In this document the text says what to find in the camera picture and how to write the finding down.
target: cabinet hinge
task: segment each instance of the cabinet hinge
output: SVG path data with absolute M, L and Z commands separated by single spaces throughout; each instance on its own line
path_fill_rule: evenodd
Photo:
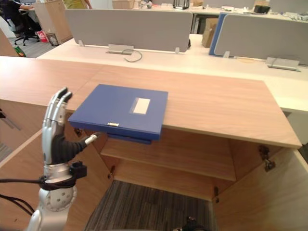
M 108 179 L 110 179 L 111 177 L 112 177 L 112 175 L 114 174 L 114 172 L 115 172 L 115 166 L 113 165 L 112 167 L 111 167 L 111 170 L 110 170 L 110 173 L 107 175 L 107 178 Z
M 82 136 L 82 130 L 81 130 L 81 129 L 79 129 L 79 128 L 74 128 L 74 132 L 76 133 L 76 135 L 77 135 L 78 137 L 81 137 L 81 136 Z
M 219 203 L 218 194 L 219 194 L 219 189 L 218 189 L 217 186 L 215 186 L 215 187 L 214 187 L 214 196 L 215 196 L 215 202 L 216 202 L 216 204 Z
M 265 163 L 264 169 L 265 169 L 266 172 L 268 172 L 268 171 L 270 171 L 270 170 L 272 170 L 273 168 L 276 167 L 275 162 L 269 160 L 270 149 L 267 146 L 260 145 L 259 146 L 259 152 L 260 152 L 262 160 Z

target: red bag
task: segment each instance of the red bag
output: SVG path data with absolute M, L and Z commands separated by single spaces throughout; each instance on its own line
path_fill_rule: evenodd
M 41 42 L 49 42 L 44 31 L 42 31 L 42 30 L 38 31 L 37 34 L 38 34 L 39 39 L 40 39 Z

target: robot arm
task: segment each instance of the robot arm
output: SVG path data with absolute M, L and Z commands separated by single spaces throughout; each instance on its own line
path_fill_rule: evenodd
M 82 162 L 69 166 L 68 161 L 95 141 L 99 133 L 79 142 L 65 140 L 65 111 L 72 95 L 63 88 L 51 98 L 47 107 L 42 130 L 45 181 L 40 185 L 39 205 L 26 231 L 63 230 L 69 208 L 77 196 L 75 182 L 87 174 L 87 167 Z

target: blue folder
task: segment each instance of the blue folder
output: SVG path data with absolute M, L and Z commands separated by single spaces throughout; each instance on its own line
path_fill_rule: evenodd
M 149 143 L 160 137 L 167 98 L 165 91 L 100 84 L 68 121 L 75 128 Z

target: gray partition panel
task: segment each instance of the gray partition panel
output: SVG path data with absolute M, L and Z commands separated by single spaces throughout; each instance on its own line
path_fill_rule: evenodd
M 277 57 L 308 64 L 308 23 L 258 17 L 226 15 L 215 47 L 216 55 L 266 59 Z
M 203 6 L 209 7 L 221 7 L 221 6 L 233 6 L 235 8 L 249 7 L 253 8 L 255 0 L 204 0 Z
M 270 0 L 269 6 L 274 12 L 298 12 L 308 11 L 308 0 Z
M 75 42 L 131 45 L 137 49 L 185 52 L 190 12 L 69 9 L 65 11 Z
M 153 4 L 161 5 L 162 3 L 173 4 L 173 0 L 152 0 Z

